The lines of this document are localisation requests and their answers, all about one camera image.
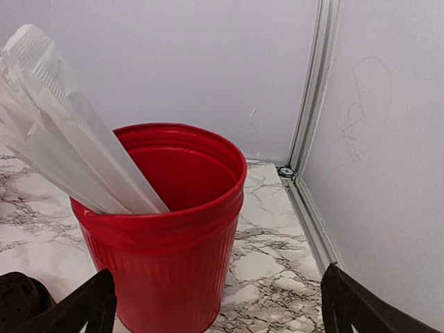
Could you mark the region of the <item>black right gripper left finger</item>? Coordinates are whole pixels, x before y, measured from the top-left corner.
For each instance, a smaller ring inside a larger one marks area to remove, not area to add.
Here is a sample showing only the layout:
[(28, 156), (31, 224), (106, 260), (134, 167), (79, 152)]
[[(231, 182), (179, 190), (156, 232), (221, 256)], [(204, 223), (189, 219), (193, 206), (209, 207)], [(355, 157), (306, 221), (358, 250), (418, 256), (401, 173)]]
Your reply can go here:
[(107, 269), (99, 271), (55, 307), (26, 321), (20, 332), (112, 332), (117, 310), (114, 279)]

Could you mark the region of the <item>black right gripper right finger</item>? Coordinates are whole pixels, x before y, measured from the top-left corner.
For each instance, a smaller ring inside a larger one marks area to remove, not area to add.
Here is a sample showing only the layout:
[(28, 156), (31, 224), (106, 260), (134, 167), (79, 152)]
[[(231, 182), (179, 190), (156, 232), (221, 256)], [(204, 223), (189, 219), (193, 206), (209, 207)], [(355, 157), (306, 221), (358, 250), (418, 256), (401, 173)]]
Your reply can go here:
[(321, 280), (322, 315), (326, 332), (435, 332), (389, 305), (330, 264)]

